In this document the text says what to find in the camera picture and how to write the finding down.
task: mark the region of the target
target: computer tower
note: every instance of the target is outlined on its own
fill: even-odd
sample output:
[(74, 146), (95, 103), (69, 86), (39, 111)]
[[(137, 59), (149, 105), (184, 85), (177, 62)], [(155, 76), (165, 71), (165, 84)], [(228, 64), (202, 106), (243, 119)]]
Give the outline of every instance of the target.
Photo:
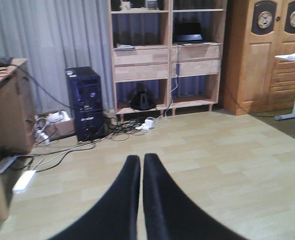
[(79, 142), (106, 135), (101, 78), (89, 66), (65, 69), (71, 115)]

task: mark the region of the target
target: white power strip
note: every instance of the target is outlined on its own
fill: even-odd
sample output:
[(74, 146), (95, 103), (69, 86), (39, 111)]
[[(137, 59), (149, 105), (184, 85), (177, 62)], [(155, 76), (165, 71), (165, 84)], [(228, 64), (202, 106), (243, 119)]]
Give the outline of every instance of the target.
[(14, 194), (23, 193), (27, 189), (27, 186), (31, 182), (35, 173), (35, 170), (28, 170), (23, 172), (22, 176), (17, 180), (16, 184), (14, 185), (12, 192)]

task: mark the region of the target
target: wooden wardrobe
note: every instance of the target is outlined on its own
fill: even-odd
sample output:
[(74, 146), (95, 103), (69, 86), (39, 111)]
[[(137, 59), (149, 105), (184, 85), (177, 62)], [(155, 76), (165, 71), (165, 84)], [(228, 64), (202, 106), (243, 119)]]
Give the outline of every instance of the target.
[(235, 115), (292, 108), (295, 0), (229, 0), (222, 63), (223, 107)]

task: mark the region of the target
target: curtain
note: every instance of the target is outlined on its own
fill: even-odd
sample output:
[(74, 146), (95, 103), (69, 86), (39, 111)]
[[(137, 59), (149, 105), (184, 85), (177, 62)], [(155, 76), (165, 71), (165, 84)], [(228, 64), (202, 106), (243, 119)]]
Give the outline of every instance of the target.
[[(0, 57), (28, 58), (29, 73), (69, 105), (65, 68), (101, 76), (103, 108), (113, 108), (106, 0), (0, 0)], [(37, 113), (66, 109), (33, 86)]]

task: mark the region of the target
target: wooden floor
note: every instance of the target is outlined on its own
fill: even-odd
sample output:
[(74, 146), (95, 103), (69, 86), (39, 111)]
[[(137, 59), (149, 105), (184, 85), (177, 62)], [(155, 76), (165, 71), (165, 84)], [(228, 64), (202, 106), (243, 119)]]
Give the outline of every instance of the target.
[[(224, 111), (189, 113), (160, 120), (144, 135), (73, 152), (38, 173), (26, 192), (13, 195), (10, 217), (0, 221), (0, 240), (45, 240), (61, 231), (105, 193), (127, 155), (142, 161), (145, 153), (157, 153), (196, 204), (249, 240), (294, 240), (295, 138), (291, 129), (278, 130), (289, 123)], [(70, 137), (34, 153), (75, 143)], [(145, 240), (141, 203), (138, 239)]]

